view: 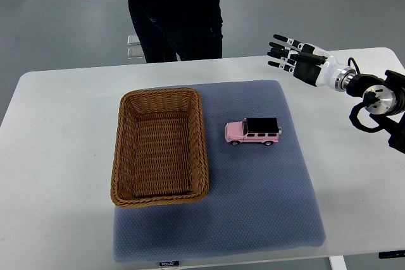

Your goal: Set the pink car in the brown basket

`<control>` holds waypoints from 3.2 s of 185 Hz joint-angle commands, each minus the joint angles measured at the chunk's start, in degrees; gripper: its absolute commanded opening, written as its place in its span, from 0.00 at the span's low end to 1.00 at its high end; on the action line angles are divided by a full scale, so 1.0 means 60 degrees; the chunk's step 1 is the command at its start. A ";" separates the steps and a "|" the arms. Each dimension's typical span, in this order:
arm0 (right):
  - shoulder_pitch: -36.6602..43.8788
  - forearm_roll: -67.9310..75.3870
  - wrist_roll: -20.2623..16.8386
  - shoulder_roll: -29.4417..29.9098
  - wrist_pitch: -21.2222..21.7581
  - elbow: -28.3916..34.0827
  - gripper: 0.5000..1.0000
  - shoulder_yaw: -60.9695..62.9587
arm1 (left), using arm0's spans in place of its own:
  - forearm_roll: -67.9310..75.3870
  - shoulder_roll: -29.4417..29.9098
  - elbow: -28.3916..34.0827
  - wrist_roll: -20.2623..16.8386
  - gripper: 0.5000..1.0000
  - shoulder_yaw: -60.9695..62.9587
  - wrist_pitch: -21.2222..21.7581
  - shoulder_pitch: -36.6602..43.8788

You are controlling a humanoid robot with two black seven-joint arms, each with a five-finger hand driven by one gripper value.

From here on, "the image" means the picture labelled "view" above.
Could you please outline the black robotic little finger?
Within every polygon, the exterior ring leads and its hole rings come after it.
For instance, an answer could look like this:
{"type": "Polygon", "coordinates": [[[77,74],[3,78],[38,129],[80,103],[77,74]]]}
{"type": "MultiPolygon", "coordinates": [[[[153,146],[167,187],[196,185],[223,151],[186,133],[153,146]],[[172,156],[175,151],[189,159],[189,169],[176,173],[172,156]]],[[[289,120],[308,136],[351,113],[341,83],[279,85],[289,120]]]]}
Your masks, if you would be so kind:
{"type": "Polygon", "coordinates": [[[274,61],[269,61],[268,65],[275,67],[275,68],[279,68],[279,69],[289,72],[289,73],[293,73],[295,70],[295,66],[289,65],[287,63],[278,63],[278,62],[274,62],[274,61]]]}

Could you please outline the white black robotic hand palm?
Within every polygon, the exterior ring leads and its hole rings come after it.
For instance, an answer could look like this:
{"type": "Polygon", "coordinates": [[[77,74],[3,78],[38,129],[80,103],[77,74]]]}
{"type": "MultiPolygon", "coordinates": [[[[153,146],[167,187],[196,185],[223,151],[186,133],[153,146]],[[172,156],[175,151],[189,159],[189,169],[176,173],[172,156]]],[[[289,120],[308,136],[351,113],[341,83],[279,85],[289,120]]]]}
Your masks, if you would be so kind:
{"type": "Polygon", "coordinates": [[[322,57],[321,63],[304,63],[296,59],[293,76],[314,87],[327,86],[334,90],[345,90],[356,70],[346,64],[340,64],[336,57],[319,47],[311,44],[299,44],[300,54],[310,54],[322,57]]]}

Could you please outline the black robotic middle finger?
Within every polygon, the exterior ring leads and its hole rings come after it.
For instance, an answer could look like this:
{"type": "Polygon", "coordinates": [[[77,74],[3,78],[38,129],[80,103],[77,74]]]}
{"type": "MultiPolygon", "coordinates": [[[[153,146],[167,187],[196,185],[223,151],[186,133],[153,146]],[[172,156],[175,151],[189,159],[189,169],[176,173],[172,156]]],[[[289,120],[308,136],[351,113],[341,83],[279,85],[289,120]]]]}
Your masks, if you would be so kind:
{"type": "Polygon", "coordinates": [[[294,41],[287,41],[286,44],[281,45],[276,42],[270,42],[269,46],[271,47],[270,51],[271,52],[276,52],[276,51],[300,51],[301,48],[299,47],[300,42],[294,42],[294,41]]]}

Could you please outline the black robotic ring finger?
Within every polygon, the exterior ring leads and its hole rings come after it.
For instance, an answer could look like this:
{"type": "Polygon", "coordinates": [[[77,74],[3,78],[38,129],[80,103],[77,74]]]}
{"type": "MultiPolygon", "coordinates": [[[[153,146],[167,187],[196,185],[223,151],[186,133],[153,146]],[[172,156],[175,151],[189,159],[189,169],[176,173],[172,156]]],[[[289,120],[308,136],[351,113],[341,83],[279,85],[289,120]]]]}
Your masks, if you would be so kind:
{"type": "Polygon", "coordinates": [[[297,53],[291,50],[272,50],[268,51],[267,55],[286,63],[295,63],[297,61],[297,53]]]}

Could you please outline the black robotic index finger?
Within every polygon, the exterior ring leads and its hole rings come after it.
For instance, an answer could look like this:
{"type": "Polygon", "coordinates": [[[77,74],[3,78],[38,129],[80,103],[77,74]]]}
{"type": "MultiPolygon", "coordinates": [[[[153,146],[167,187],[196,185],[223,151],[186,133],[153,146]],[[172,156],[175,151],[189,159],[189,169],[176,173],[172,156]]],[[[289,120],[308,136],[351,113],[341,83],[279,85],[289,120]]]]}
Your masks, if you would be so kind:
{"type": "Polygon", "coordinates": [[[279,35],[279,34],[274,34],[273,38],[280,42],[283,42],[289,46],[292,46],[292,47],[303,47],[303,45],[304,45],[302,42],[300,42],[298,40],[288,38],[288,37],[285,37],[285,36],[279,35]]]}

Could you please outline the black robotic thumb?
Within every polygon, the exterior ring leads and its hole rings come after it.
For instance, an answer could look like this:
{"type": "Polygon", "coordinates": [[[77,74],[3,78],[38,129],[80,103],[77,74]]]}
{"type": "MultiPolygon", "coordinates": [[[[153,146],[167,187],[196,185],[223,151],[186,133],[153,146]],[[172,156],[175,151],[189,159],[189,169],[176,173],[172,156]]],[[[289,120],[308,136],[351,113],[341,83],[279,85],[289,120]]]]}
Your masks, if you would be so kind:
{"type": "Polygon", "coordinates": [[[298,52],[296,54],[291,54],[290,59],[301,63],[324,64],[325,61],[327,60],[327,57],[318,56],[305,52],[298,52]]]}

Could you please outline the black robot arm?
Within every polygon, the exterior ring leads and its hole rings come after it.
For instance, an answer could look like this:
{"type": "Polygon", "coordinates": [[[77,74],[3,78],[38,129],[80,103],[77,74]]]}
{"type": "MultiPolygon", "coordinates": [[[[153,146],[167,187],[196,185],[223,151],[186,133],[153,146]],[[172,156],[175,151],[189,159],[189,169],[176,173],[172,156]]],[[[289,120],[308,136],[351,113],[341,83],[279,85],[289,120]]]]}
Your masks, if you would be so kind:
{"type": "Polygon", "coordinates": [[[387,70],[384,79],[378,78],[361,73],[354,58],[341,64],[320,47],[278,34],[273,38],[267,53],[270,66],[291,73],[308,85],[361,98],[349,115],[352,125],[366,133],[385,130],[390,135],[389,147],[404,152],[404,118],[398,122],[390,118],[404,114],[404,75],[387,70]]]}

